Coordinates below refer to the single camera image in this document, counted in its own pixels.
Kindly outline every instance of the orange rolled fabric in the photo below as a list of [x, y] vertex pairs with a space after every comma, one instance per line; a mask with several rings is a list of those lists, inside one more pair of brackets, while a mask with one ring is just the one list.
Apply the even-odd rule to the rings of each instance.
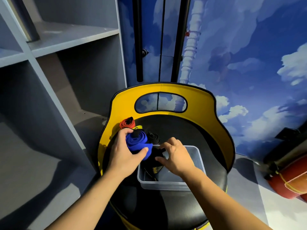
[[131, 129], [135, 127], [135, 122], [134, 122], [133, 117], [124, 119], [123, 121], [120, 122], [119, 128], [123, 129], [125, 127], [131, 128]]

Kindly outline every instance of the plastic storage box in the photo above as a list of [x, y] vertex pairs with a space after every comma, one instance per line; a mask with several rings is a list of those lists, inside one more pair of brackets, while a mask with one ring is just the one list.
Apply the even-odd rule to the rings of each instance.
[[[205, 168], [203, 161], [201, 159], [201, 154], [197, 147], [185, 145], [187, 151], [189, 152], [194, 165], [201, 169], [205, 174]], [[163, 153], [168, 159], [168, 153], [165, 151]], [[163, 167], [159, 173], [156, 175], [157, 182], [152, 181], [152, 178], [138, 166], [138, 181], [143, 189], [156, 189], [156, 190], [190, 190], [186, 183], [177, 175], [171, 173], [167, 168]]]

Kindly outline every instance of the blue rolled fabric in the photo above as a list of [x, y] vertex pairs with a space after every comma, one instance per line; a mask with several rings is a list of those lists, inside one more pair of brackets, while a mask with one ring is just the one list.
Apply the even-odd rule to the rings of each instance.
[[146, 143], [147, 142], [147, 136], [145, 132], [140, 131], [137, 138], [133, 137], [133, 133], [130, 133], [126, 136], [126, 143], [128, 146], [128, 149], [133, 154], [138, 153], [141, 149], [148, 147], [148, 152], [146, 156], [144, 157], [143, 161], [146, 160], [151, 155], [151, 150], [153, 148], [152, 143]]

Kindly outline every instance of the yellow strap on extinguisher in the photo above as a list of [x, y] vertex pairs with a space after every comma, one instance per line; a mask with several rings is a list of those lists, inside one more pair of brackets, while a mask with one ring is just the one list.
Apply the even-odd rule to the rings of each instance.
[[282, 176], [281, 173], [279, 173], [278, 171], [275, 171], [276, 174], [279, 174], [280, 178], [284, 181], [284, 183], [289, 186], [294, 192], [298, 193], [298, 194], [305, 194], [305, 192], [301, 192], [297, 189], [295, 189], [293, 186], [291, 186], [288, 182], [286, 182], [286, 180], [284, 179], [284, 177]]

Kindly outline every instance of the shelf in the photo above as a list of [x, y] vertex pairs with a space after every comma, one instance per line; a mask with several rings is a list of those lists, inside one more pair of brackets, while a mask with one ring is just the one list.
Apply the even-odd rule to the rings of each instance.
[[28, 43], [35, 57], [119, 34], [118, 29], [65, 23], [37, 22], [40, 40]]
[[23, 52], [0, 48], [0, 68], [25, 60], [27, 60], [27, 58]]

